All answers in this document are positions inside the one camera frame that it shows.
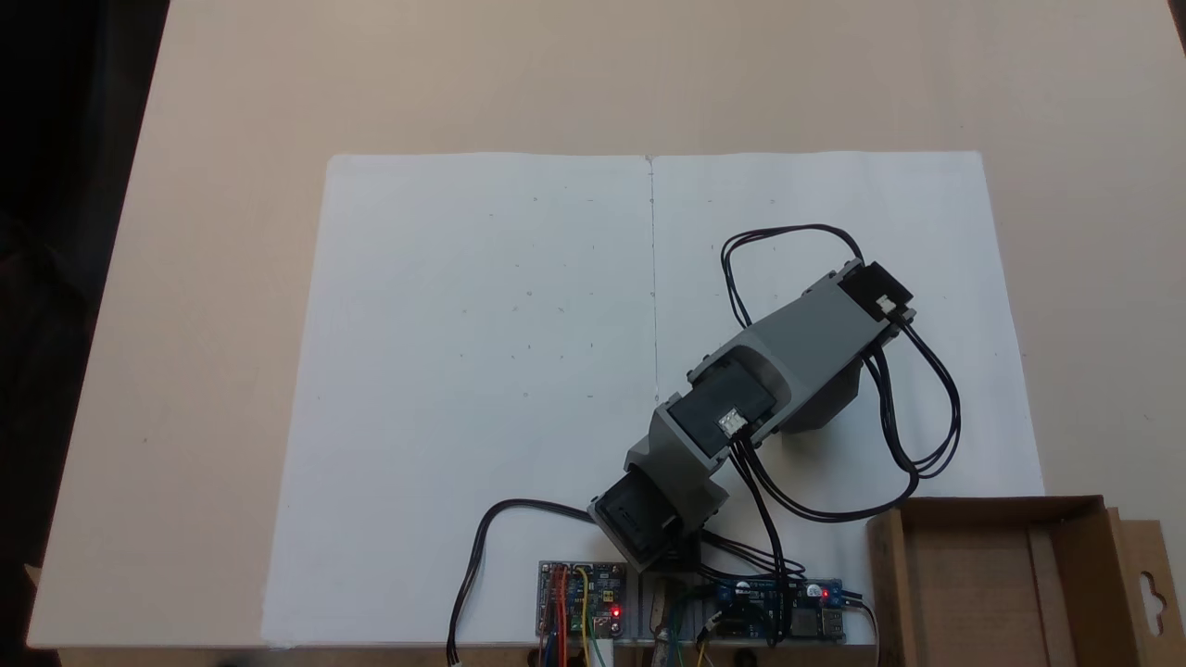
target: beige table surface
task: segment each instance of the beige table surface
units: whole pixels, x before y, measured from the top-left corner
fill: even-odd
[[[1166,0],[173,0],[30,641],[260,643],[336,153],[980,150],[1047,489],[1186,578],[1182,119]]]

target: brown cardboard box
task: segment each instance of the brown cardboard box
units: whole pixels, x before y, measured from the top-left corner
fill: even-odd
[[[1101,496],[913,498],[868,538],[882,667],[1186,665],[1160,523]]]

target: blue circuit board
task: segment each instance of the blue circuit board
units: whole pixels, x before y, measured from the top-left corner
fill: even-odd
[[[783,601],[783,635],[789,640],[844,639],[844,596],[840,579],[793,582]],[[725,579],[716,586],[713,614],[723,611],[716,635],[723,639],[764,640],[778,605],[774,582]]]
[[[581,631],[585,578],[578,571],[584,570],[589,578],[588,614],[592,618],[589,636],[597,639],[621,636],[623,628],[626,627],[626,564],[554,560],[540,563],[535,599],[536,635],[549,634],[555,628],[556,578],[553,574],[557,568],[566,574],[562,580],[569,635],[579,635]]]

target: yellow wire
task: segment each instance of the yellow wire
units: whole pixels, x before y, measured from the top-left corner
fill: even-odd
[[[585,572],[584,567],[578,567],[576,571],[585,579],[585,602],[581,603],[581,644],[585,647],[585,663],[592,665],[592,659],[589,658],[589,635],[585,629],[589,618],[589,576]]]

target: black cable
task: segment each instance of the black cable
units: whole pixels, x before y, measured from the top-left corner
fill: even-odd
[[[750,231],[742,231],[741,234],[731,236],[725,241],[725,244],[721,246],[721,271],[725,273],[725,290],[729,294],[729,307],[733,309],[733,317],[737,318],[738,324],[740,324],[742,329],[753,324],[753,320],[750,319],[750,313],[746,311],[745,304],[741,301],[737,282],[733,279],[733,252],[748,243],[773,239],[774,236],[780,236],[791,231],[805,230],[827,231],[828,234],[840,237],[840,240],[848,244],[848,248],[853,252],[856,259],[862,262],[865,261],[865,255],[861,253],[860,246],[856,244],[856,240],[843,229],[831,227],[830,224],[791,224],[788,227],[769,227],[765,229],[751,229]]]
[[[873,608],[860,599],[846,599],[844,606],[860,609],[869,615],[869,624],[873,625],[873,650],[876,654],[874,665],[881,665],[881,633],[878,629],[878,616],[873,614]]]
[[[733,572],[723,572],[709,565],[700,565],[696,567],[696,573],[708,579],[709,582],[721,585],[732,586],[731,580],[742,580],[742,579],[773,579],[773,572],[761,572],[759,574],[734,574]]]
[[[943,385],[944,390],[948,393],[948,400],[951,404],[951,424],[948,427],[948,434],[943,439],[943,443],[930,455],[923,457],[922,459],[914,462],[920,471],[920,477],[924,479],[930,479],[937,477],[940,472],[946,470],[951,459],[955,458],[956,449],[959,447],[959,437],[963,433],[963,415],[962,406],[959,402],[959,389],[956,387],[955,380],[951,379],[951,374],[948,371],[946,366],[939,360],[939,357],[931,350],[923,338],[914,331],[914,328],[908,323],[898,317],[897,315],[891,316],[891,322],[898,325],[898,328],[906,333],[910,342],[914,344],[923,358],[935,371],[935,375],[939,379]],[[946,458],[943,464],[939,465],[937,470],[931,470],[940,458],[943,458],[944,452],[946,452]]]
[[[766,501],[761,497],[761,491],[758,489],[758,484],[754,482],[753,475],[750,470],[748,463],[745,460],[741,453],[742,444],[746,438],[734,438],[729,443],[729,460],[733,466],[737,468],[738,475],[745,485],[750,489],[750,494],[753,495],[753,502],[758,506],[758,514],[761,516],[761,523],[766,527],[766,535],[770,538],[770,551],[773,554],[774,564],[774,612],[771,615],[771,621],[776,631],[770,633],[766,637],[766,644],[773,647],[777,644],[782,636],[777,629],[783,627],[783,601],[789,592],[790,587],[790,576],[786,572],[786,563],[783,559],[783,542],[778,536],[778,527],[774,526],[774,520],[770,516],[770,510],[766,508]]]
[[[764,552],[757,547],[739,542],[737,540],[731,540],[713,533],[710,531],[700,532],[701,540],[709,546],[723,551],[725,553],[737,557],[739,560],[744,560],[763,572],[774,571],[774,557],[767,552]],[[786,565],[788,571],[791,573],[792,578],[802,578],[803,572],[806,568],[803,564],[791,560],[789,558],[783,558],[783,563]]]
[[[816,521],[820,523],[844,523],[848,521],[859,521],[861,519],[868,519],[871,516],[876,516],[910,497],[914,490],[918,488],[918,482],[920,476],[916,470],[913,463],[901,450],[901,443],[898,440],[897,433],[897,418],[893,414],[893,398],[892,389],[890,388],[890,379],[887,374],[887,367],[885,364],[885,355],[881,351],[880,345],[874,344],[871,358],[865,360],[866,368],[873,376],[874,385],[878,387],[878,394],[880,396],[881,407],[881,426],[882,432],[886,438],[886,444],[890,446],[890,451],[893,455],[894,462],[908,475],[908,482],[906,489],[894,500],[872,507],[868,509],[861,509],[855,512],[823,512],[817,509],[811,509],[796,502],[793,498],[788,496],[778,484],[770,477],[765,466],[761,464],[761,459],[758,458],[758,452],[754,450],[753,444],[748,442],[747,438],[741,438],[738,440],[738,451],[741,457],[745,458],[748,469],[752,471],[754,481],[767,493],[774,502],[783,506],[786,510],[792,514],[806,519],[809,521]]]
[[[478,522],[478,532],[473,536],[473,550],[470,551],[470,564],[465,568],[465,577],[461,579],[461,587],[457,591],[457,599],[453,602],[453,614],[449,615],[448,620],[448,639],[445,641],[445,658],[448,660],[448,665],[451,666],[461,662],[461,658],[457,654],[457,623],[461,617],[461,606],[465,604],[465,598],[470,596],[470,589],[473,587],[473,582],[478,577],[478,567],[482,565],[482,553],[486,548],[486,533],[490,532],[490,523],[503,510],[512,507],[527,507],[542,512],[550,512],[561,516],[568,516],[569,519],[576,519],[587,523],[593,522],[593,519],[588,515],[588,513],[582,509],[538,500],[504,500],[495,503],[493,507],[486,510],[482,521]]]

